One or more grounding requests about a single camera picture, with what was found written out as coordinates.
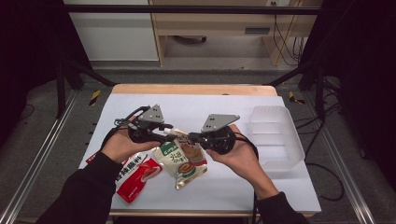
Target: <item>plastic container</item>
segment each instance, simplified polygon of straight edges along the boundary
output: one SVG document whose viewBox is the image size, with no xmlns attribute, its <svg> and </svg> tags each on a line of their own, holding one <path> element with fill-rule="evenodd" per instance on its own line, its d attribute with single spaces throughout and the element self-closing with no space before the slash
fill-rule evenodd
<svg viewBox="0 0 396 224">
<path fill-rule="evenodd" d="M 304 159 L 300 138 L 285 106 L 254 107 L 248 130 L 265 171 L 288 171 Z"/>
</svg>

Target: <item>snack bag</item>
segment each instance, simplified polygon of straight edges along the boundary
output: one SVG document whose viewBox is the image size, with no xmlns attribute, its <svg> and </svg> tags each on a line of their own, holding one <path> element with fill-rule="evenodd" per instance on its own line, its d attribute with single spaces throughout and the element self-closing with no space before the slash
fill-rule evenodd
<svg viewBox="0 0 396 224">
<path fill-rule="evenodd" d="M 89 157 L 86 162 L 90 163 L 94 156 L 95 154 Z M 163 169 L 145 152 L 134 154 L 122 165 L 116 179 L 116 192 L 127 203 L 133 202 L 145 187 L 146 182 Z"/>
<path fill-rule="evenodd" d="M 176 189 L 183 188 L 207 170 L 207 161 L 199 144 L 192 144 L 187 135 L 172 130 L 177 139 L 171 143 L 155 147 L 154 157 L 163 169 L 176 180 Z"/>
</svg>

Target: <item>white tabletop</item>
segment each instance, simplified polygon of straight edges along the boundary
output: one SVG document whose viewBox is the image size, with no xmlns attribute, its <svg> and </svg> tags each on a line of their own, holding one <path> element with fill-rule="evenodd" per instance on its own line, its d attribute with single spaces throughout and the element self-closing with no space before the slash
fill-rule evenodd
<svg viewBox="0 0 396 224">
<path fill-rule="evenodd" d="M 115 119 L 123 119 L 142 105 L 159 104 L 165 123 L 189 132 L 200 132 L 209 114 L 239 115 L 235 124 L 242 133 L 248 132 L 248 120 L 256 105 L 281 105 L 278 96 L 237 95 L 176 95 L 112 93 L 107 99 L 92 140 L 81 162 L 96 152 Z M 175 179 L 165 171 L 148 181 L 140 195 L 131 204 L 117 194 L 113 197 L 112 211 L 132 214 L 148 213 L 209 213 L 251 214 L 253 189 L 223 164 L 206 155 L 207 172 L 182 189 L 175 189 Z M 320 212 L 318 197 L 306 170 L 304 161 L 287 172 L 269 172 L 276 187 L 284 191 L 294 210 L 303 213 Z"/>
</svg>

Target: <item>table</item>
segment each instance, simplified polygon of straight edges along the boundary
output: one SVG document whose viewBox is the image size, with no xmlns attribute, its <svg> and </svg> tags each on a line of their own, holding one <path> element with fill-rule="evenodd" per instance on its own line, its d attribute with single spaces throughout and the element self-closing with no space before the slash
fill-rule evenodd
<svg viewBox="0 0 396 224">
<path fill-rule="evenodd" d="M 234 114 L 236 125 L 245 133 L 248 114 L 254 105 L 283 105 L 276 90 L 250 85 L 117 85 L 97 124 L 80 168 L 102 143 L 114 119 L 124 118 L 141 105 L 159 103 L 166 123 L 190 132 L 198 131 L 208 113 Z M 175 180 L 166 172 L 150 179 L 131 204 L 117 194 L 113 197 L 111 216 L 184 216 L 249 217 L 253 207 L 253 188 L 228 167 L 206 155 L 208 171 L 183 189 L 175 189 Z M 270 172 L 279 190 L 286 193 L 290 205 L 306 216 L 320 212 L 318 198 L 304 161 L 287 172 Z"/>
</svg>

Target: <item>black sleeve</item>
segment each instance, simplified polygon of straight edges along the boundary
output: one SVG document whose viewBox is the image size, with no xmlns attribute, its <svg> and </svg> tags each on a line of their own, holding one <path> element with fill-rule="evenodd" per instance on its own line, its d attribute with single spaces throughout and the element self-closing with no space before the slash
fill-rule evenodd
<svg viewBox="0 0 396 224">
<path fill-rule="evenodd" d="M 37 223 L 106 223 L 121 168 L 121 164 L 98 152 L 84 169 L 67 178 L 61 195 Z"/>
<path fill-rule="evenodd" d="M 302 214 L 289 205 L 284 192 L 256 203 L 264 224 L 309 224 Z"/>
</svg>

